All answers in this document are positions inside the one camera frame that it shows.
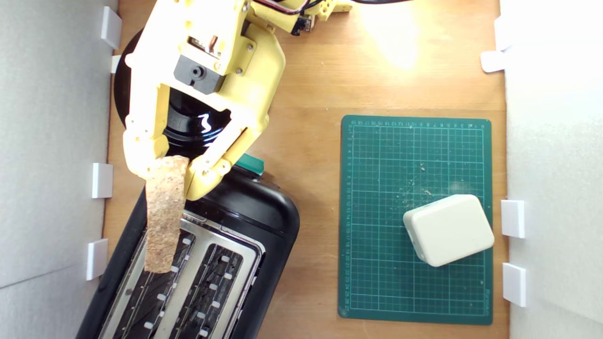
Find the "cutting mat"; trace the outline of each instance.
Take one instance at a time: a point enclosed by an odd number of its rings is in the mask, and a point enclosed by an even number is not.
[[[343,118],[341,317],[492,323],[492,249],[431,267],[415,254],[402,223],[408,210],[473,194],[492,225],[491,163],[487,120]]]

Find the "white bracket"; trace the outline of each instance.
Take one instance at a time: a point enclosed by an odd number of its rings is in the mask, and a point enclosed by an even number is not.
[[[114,55],[111,57],[111,74],[115,74],[117,72],[117,65],[119,64],[119,59],[121,59],[120,55]]]
[[[121,41],[121,18],[109,6],[103,8],[101,39],[113,49],[119,48]]]
[[[513,44],[514,30],[512,24],[505,16],[499,16],[494,20],[495,51],[485,51],[479,56],[482,69],[486,73],[502,71],[506,67],[505,50]]]
[[[109,241],[107,239],[88,243],[86,280],[92,280],[105,272],[105,268],[107,268],[108,248]]]
[[[92,164],[92,198],[113,196],[113,165],[95,162]]]
[[[520,307],[526,306],[526,269],[502,264],[502,297]]]
[[[502,234],[524,239],[526,237],[523,201],[502,200],[500,202]]]

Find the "wooden surface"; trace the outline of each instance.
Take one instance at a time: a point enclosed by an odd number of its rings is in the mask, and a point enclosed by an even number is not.
[[[146,21],[153,0],[121,0],[122,48]],[[506,196],[505,96],[502,74],[481,71],[479,53],[494,48],[498,0],[415,0],[356,5],[319,22],[311,34],[279,32],[287,67],[268,130],[250,153],[262,158],[301,216],[297,242],[259,338],[504,338],[500,234]],[[339,133],[346,114],[487,118],[493,128],[494,323],[435,325],[339,318],[337,300]],[[109,162],[115,166],[104,236],[112,251],[140,194],[122,152],[124,129],[112,106]]]

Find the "wire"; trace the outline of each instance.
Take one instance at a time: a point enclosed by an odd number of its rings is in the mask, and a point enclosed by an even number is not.
[[[410,0],[352,0],[353,2],[358,2],[359,4],[367,4],[367,5],[384,5],[384,4],[393,4],[394,2],[404,2]]]
[[[320,2],[322,2],[324,0],[315,0],[312,2],[310,2],[310,0],[305,0],[304,3],[296,9],[291,9],[291,8],[285,7],[274,0],[253,0],[253,1],[258,2],[268,8],[272,8],[273,10],[278,11],[280,13],[284,13],[284,14],[288,14],[288,15],[295,15],[295,14],[299,14],[299,13],[303,12],[304,10],[307,10],[310,7],[318,5]],[[361,4],[379,5],[379,4],[390,4],[393,2],[409,1],[409,0],[352,0],[352,1],[359,2]]]
[[[316,5],[318,5],[319,3],[323,2],[323,1],[324,0],[315,0],[315,1],[312,1],[308,5],[306,5],[303,9],[307,10],[309,8],[312,8],[312,7],[316,6]]]
[[[284,14],[288,14],[288,15],[294,15],[294,14],[300,13],[301,11],[304,10],[304,7],[306,7],[308,2],[310,2],[310,0],[305,0],[304,3],[301,6],[299,6],[299,8],[291,9],[291,8],[282,6],[278,2],[274,2],[273,0],[254,0],[254,1],[266,6],[268,8],[272,8],[275,11],[278,11],[278,12],[284,13]]]

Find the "robotic arm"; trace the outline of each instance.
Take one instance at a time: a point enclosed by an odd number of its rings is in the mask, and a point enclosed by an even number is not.
[[[203,197],[268,125],[285,67],[276,27],[299,35],[315,20],[351,9],[349,0],[157,0],[134,52],[125,57],[131,68],[124,133],[130,171],[146,179],[152,162],[166,155],[170,88],[178,90],[230,114],[186,172],[186,198]]]

